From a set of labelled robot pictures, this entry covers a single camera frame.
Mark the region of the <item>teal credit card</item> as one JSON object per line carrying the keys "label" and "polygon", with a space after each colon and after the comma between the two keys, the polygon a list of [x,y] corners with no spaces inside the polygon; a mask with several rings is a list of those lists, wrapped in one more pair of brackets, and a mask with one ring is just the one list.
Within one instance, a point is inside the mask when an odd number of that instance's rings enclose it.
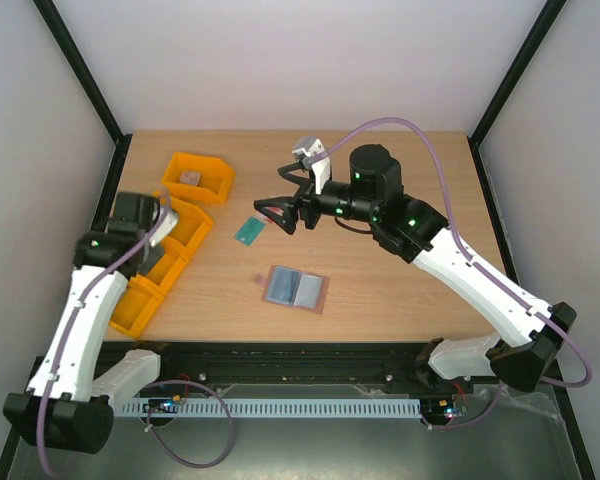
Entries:
{"label": "teal credit card", "polygon": [[258,217],[250,216],[234,235],[234,239],[245,246],[251,246],[262,233],[266,223]]}

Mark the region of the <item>pink card holder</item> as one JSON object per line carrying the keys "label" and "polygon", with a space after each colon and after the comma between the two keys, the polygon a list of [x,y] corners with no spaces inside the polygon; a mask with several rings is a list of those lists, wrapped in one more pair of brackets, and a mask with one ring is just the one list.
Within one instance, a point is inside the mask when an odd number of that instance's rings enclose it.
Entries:
{"label": "pink card holder", "polygon": [[262,287],[261,300],[277,306],[322,314],[330,279],[286,266],[273,265],[256,283]]}

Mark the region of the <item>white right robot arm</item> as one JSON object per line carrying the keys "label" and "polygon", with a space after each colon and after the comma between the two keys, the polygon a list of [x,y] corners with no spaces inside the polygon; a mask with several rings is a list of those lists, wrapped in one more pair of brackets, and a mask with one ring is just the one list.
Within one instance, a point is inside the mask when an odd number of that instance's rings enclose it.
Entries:
{"label": "white right robot arm", "polygon": [[454,234],[449,217],[405,193],[401,164],[384,146],[354,149],[347,183],[333,180],[328,160],[310,164],[319,152],[318,145],[296,149],[295,163],[278,171],[296,184],[295,194],[257,200],[255,209],[287,234],[299,222],[314,228],[324,215],[367,224],[381,248],[443,282],[495,330],[473,339],[431,341],[418,358],[418,384],[435,392],[460,377],[489,376],[531,392],[546,381],[575,310],[532,296],[470,249]]}

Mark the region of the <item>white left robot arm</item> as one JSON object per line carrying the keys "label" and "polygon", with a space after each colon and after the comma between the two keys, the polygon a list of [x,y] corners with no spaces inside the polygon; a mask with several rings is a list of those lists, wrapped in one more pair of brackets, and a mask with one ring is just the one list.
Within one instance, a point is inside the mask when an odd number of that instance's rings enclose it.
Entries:
{"label": "white left robot arm", "polygon": [[103,230],[77,242],[70,291],[50,347],[24,392],[7,396],[3,414],[23,440],[95,454],[114,415],[160,370],[158,354],[126,353],[102,375],[96,364],[104,335],[130,280],[157,263],[160,242],[179,220],[165,197],[121,192]]}

